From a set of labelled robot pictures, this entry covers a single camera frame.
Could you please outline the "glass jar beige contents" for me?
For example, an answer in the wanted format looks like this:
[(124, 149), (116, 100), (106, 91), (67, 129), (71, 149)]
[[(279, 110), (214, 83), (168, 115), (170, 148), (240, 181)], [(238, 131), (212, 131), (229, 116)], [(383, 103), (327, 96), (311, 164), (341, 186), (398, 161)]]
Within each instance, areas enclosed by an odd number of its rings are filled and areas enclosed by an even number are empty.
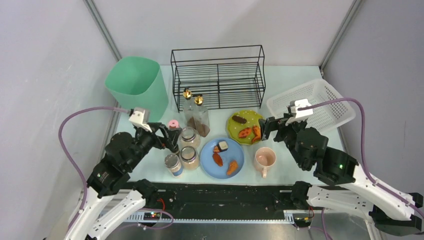
[(200, 146), (201, 137), (198, 131), (190, 126), (184, 127), (179, 135), (179, 144), (182, 148), (190, 146), (197, 149)]
[(199, 155), (193, 146), (184, 146), (180, 151), (181, 164), (185, 170), (196, 170), (200, 165)]

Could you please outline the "silver lid shaker jar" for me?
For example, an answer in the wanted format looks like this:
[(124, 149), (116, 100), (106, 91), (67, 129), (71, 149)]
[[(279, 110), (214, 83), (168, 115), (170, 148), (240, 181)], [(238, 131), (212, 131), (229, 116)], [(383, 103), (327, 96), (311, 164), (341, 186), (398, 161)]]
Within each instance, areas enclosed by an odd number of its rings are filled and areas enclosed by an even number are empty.
[(184, 168), (178, 155), (174, 153), (168, 154), (164, 159), (164, 164), (174, 177), (179, 177), (183, 174)]

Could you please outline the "glass oil bottle gold spout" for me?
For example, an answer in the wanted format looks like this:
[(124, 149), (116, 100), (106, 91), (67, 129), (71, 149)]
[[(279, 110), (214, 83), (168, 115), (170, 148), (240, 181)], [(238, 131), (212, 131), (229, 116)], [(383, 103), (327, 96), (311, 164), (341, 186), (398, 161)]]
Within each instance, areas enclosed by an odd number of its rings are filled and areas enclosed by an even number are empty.
[(202, 94), (196, 94), (194, 98), (196, 108), (194, 109), (195, 128), (201, 137), (206, 137), (210, 133), (209, 110), (204, 105)]

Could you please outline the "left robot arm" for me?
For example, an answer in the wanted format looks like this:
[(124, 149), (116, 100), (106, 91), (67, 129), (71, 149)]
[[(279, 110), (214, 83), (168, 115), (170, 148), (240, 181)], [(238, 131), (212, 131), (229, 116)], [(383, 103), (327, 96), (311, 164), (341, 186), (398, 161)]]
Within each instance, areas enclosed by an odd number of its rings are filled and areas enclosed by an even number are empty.
[(150, 131), (137, 127), (135, 135), (119, 132), (112, 136), (105, 147), (104, 157), (86, 181), (86, 197), (82, 201), (84, 207), (65, 235), (66, 240), (102, 240), (131, 214), (156, 204), (158, 188), (147, 179), (142, 179), (134, 183), (120, 203), (99, 217), (152, 148), (168, 149), (175, 154), (179, 152), (180, 127), (168, 128), (159, 122), (148, 123), (148, 126)]

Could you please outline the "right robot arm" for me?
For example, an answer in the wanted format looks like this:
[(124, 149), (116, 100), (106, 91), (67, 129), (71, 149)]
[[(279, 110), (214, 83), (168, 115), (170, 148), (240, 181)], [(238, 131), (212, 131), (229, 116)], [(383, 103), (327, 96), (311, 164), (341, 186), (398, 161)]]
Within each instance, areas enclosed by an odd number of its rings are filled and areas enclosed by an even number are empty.
[(347, 196), (337, 193), (319, 196), (323, 188), (298, 181), (291, 194), (294, 203), (344, 210), (393, 236), (423, 235), (422, 194), (400, 192), (367, 173), (365, 166), (354, 157), (329, 147), (329, 139), (317, 129), (308, 127), (306, 120), (295, 120), (286, 113), (283, 118), (259, 119), (258, 124), (262, 140), (267, 140), (275, 131), (274, 142), (284, 142), (300, 169), (310, 171), (315, 167), (313, 176), (319, 181), (353, 193), (352, 203), (348, 203)]

